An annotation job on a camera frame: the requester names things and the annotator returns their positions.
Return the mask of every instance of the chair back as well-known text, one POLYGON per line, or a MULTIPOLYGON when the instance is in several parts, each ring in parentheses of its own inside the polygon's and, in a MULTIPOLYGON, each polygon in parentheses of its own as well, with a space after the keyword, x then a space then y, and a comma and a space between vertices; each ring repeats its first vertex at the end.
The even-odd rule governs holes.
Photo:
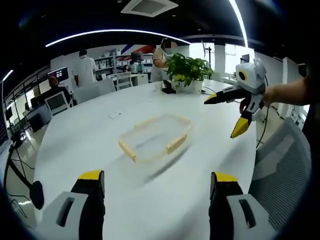
POLYGON ((96 85, 96 82, 86 86, 78 87, 73 91, 73 97, 77 104, 82 104, 99 96, 99 87, 96 85))
POLYGON ((220 73, 217 71, 214 71, 211 75, 211 80, 214 80, 216 82, 221 82, 221 76, 220 73))
POLYGON ((98 81, 95 84, 98 86, 100 96, 116 91, 114 81, 111 78, 106 78, 105 80, 98 81))
POLYGON ((46 98, 44 101, 52 117, 70 108, 63 91, 46 98))
POLYGON ((280 230, 290 218, 311 175, 309 143, 291 118, 255 155, 251 194, 269 213, 269 221, 280 230))
POLYGON ((121 89, 133 87, 131 81, 131 72, 123 72, 116 74, 116 89, 119 91, 121 89))

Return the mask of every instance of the ceiling lamp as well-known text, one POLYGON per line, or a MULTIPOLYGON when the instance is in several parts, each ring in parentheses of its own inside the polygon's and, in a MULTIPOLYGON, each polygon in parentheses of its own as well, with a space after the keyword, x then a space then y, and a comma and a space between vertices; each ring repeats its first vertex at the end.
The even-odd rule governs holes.
POLYGON ((230 2, 231 6, 232 6, 232 8, 234 10, 234 13, 236 15, 236 18, 238 19, 238 22, 240 24, 242 36, 243 36, 243 39, 244 39, 244 46, 246 48, 248 48, 248 39, 247 39, 247 33, 246 33, 246 29, 245 29, 245 24, 244 24, 244 21, 243 21, 243 19, 241 17, 238 5, 236 4, 235 0, 229 0, 229 2, 230 2))
POLYGON ((161 34, 161 33, 157 33, 157 32, 152 32, 152 31, 132 30, 132 29, 105 29, 105 30, 87 31, 87 32, 83 32, 83 33, 78 33, 78 34, 75 34, 75 35, 67 36, 67 37, 61 38, 59 40, 50 42, 47 45, 45 45, 45 47, 47 48, 47 47, 50 47, 50 46, 52 46, 54 44, 60 43, 60 42, 62 42, 64 40, 72 39, 72 38, 79 37, 79 36, 82 36, 82 35, 97 34, 97 33, 109 33, 109 32, 111 32, 111 33, 112 32, 131 32, 131 33, 141 33, 141 34, 152 34, 152 35, 157 35, 157 36, 161 36, 161 37, 164 37, 164 38, 170 38, 170 39, 173 39, 173 40, 176 40, 176 41, 180 41, 180 42, 185 43, 185 44, 189 44, 189 45, 191 44, 191 42, 182 40, 180 38, 176 38, 174 36, 169 36, 169 35, 165 35, 165 34, 161 34))
POLYGON ((4 76, 4 78, 2 79, 2 82, 4 82, 4 81, 9 77, 9 75, 12 74, 12 72, 13 72, 13 70, 10 70, 10 71, 4 76))

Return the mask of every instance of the plastic food container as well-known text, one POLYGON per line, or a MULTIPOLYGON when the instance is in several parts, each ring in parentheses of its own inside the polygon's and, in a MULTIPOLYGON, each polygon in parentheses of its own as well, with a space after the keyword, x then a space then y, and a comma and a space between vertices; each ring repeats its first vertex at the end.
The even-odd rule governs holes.
POLYGON ((119 138, 119 146, 135 162, 151 163, 181 152, 192 128, 182 116, 164 114, 134 125, 119 138))

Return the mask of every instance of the human hand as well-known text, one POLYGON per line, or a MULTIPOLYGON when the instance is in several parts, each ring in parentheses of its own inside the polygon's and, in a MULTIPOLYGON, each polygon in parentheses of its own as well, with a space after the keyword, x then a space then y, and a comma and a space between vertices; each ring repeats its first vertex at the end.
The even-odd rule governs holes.
MULTIPOLYGON (((268 106, 274 102, 274 95, 275 95, 274 92, 275 92, 274 88, 271 86, 267 86, 265 88, 265 92, 263 94, 264 106, 268 106)), ((244 109, 250 104, 250 101, 251 101, 251 94, 249 93, 248 96, 240 102, 240 106, 239 106, 240 114, 242 114, 244 109)))

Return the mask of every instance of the white flower pot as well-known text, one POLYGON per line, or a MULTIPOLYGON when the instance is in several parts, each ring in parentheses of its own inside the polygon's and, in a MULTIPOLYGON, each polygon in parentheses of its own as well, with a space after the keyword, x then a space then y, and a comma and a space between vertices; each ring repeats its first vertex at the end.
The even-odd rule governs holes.
POLYGON ((176 93, 178 93, 179 90, 180 90, 180 82, 179 81, 172 81, 171 82, 171 87, 172 87, 173 90, 176 91, 176 93))
POLYGON ((177 93, 185 94, 201 94, 202 81, 192 81, 189 86, 185 86, 184 82, 180 82, 179 90, 177 93))
POLYGON ((192 81, 192 82, 193 82, 193 87, 194 87, 194 93, 200 95, 203 81, 196 80, 196 81, 192 81))

